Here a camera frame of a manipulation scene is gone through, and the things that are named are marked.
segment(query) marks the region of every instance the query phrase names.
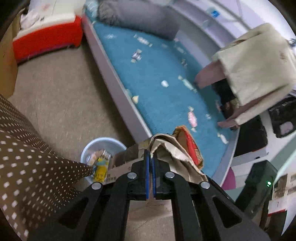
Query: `floor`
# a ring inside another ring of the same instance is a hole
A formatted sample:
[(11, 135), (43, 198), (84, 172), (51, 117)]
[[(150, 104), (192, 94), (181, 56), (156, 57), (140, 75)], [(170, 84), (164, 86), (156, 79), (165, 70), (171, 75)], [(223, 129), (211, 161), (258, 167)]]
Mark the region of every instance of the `floor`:
[[(79, 161), (83, 148), (97, 137), (113, 137), (127, 147), (134, 143), (85, 39), (77, 49), (20, 65), (9, 100), (64, 158)], [(126, 241), (164, 239), (175, 239), (172, 217), (127, 224)]]

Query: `brown polka dot fabric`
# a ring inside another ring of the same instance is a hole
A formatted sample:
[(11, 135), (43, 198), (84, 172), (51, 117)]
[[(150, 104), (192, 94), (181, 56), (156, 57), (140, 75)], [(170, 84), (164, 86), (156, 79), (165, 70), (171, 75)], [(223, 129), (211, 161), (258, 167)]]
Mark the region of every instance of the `brown polka dot fabric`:
[(73, 184), (92, 172), (92, 167), (56, 156), (0, 95), (0, 208), (20, 239), (76, 197)]

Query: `gray cushion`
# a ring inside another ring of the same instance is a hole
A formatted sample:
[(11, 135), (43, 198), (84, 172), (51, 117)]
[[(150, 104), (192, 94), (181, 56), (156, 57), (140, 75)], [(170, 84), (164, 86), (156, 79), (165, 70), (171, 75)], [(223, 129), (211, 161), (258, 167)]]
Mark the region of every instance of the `gray cushion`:
[(179, 24), (168, 7), (143, 1), (102, 1), (98, 18), (111, 26), (135, 29), (173, 40)]

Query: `white plastic bowl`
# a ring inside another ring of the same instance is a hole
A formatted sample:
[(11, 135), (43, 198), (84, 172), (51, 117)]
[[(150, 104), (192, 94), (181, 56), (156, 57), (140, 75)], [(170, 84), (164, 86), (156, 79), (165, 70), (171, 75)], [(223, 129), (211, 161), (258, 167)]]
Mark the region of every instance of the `white plastic bowl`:
[[(114, 138), (99, 137), (86, 145), (81, 154), (80, 162), (86, 164), (91, 154), (101, 149), (105, 149), (114, 156), (118, 152), (126, 150), (126, 146)], [(89, 184), (94, 182), (93, 176), (86, 177), (85, 179), (89, 182)]]

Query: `white wall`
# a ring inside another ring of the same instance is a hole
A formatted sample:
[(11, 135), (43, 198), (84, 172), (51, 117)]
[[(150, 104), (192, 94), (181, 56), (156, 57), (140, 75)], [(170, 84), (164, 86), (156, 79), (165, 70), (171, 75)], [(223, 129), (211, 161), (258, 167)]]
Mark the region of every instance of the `white wall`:
[(220, 49), (217, 44), (209, 38), (205, 32), (197, 27), (194, 23), (183, 17), (181, 14), (172, 10), (178, 22), (180, 23), (180, 30), (187, 35), (187, 37), (198, 46), (204, 55), (209, 59)]
[(278, 9), (268, 0), (241, 0), (241, 2), (253, 9), (265, 22), (271, 23), (281, 35), (286, 38), (295, 38), (291, 27), (278, 11)]

